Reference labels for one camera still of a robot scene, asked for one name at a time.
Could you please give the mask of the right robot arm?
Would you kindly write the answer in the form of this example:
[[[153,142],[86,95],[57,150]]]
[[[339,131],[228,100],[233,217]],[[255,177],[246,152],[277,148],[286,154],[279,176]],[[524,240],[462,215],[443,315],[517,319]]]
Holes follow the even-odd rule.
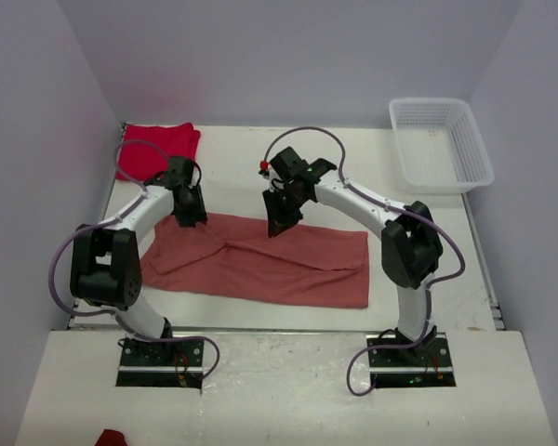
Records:
[[[303,219],[301,207],[314,202],[341,212],[379,238],[382,270],[398,294],[397,356],[408,365],[425,359],[436,336],[429,282],[443,254],[429,208],[421,202],[388,203],[347,179],[340,165],[324,158],[308,163],[291,147],[261,161],[259,174],[269,182],[262,193],[269,237],[295,227]]]

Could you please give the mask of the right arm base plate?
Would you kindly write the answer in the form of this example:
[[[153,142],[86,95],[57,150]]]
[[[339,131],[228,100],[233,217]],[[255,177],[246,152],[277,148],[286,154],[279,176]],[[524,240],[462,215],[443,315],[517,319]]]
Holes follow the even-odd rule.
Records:
[[[438,333],[418,355],[409,350],[376,349],[378,345],[394,345],[394,332],[373,334],[366,338],[369,375],[375,389],[455,387],[453,362],[447,337]]]

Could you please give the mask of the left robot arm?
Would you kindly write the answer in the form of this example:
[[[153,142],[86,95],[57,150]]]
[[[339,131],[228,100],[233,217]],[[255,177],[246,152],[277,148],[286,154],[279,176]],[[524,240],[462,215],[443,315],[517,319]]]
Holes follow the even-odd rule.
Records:
[[[140,242],[164,219],[180,228],[207,222],[196,161],[172,156],[167,170],[142,182],[136,200],[109,221],[83,225],[73,238],[71,294],[112,314],[120,326],[142,341],[141,353],[163,365],[173,358],[175,343],[169,321],[142,293]]]

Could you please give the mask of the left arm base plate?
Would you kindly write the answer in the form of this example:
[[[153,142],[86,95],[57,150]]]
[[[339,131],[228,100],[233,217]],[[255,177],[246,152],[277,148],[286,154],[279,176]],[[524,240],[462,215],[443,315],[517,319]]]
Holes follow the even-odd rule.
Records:
[[[202,389],[203,340],[150,343],[126,337],[118,346],[117,387]]]

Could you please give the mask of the salmon pink t shirt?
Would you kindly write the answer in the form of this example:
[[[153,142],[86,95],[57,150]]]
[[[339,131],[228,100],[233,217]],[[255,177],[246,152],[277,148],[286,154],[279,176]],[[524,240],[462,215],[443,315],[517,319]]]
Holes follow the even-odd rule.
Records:
[[[209,214],[182,228],[172,216],[154,228],[140,261],[145,285],[319,308],[367,308],[370,262],[364,231],[297,225],[269,237],[262,219]]]

